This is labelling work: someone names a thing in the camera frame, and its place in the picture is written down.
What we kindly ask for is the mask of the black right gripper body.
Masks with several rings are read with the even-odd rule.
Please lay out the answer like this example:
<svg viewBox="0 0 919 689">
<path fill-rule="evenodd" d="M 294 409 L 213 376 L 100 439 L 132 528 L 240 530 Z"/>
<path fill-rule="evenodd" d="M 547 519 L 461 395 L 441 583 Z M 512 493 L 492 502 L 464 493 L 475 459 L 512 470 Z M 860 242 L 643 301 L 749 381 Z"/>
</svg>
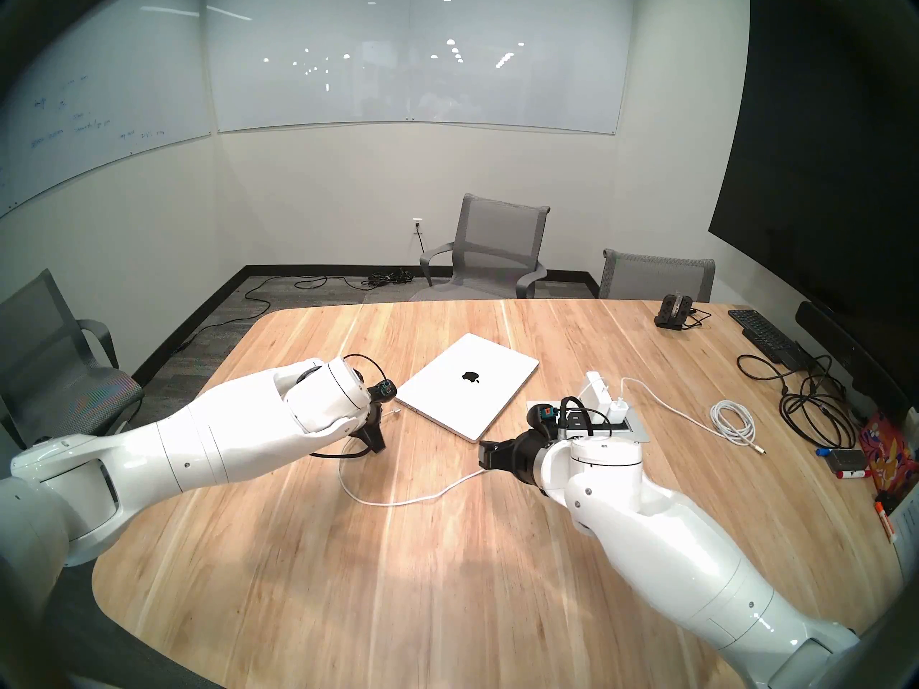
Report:
<svg viewBox="0 0 919 689">
<path fill-rule="evenodd" d="M 537 486 L 536 460 L 541 451 L 550 445 L 547 433 L 527 429 L 513 440 L 497 444 L 497 469 L 512 474 L 518 481 Z"/>
</svg>

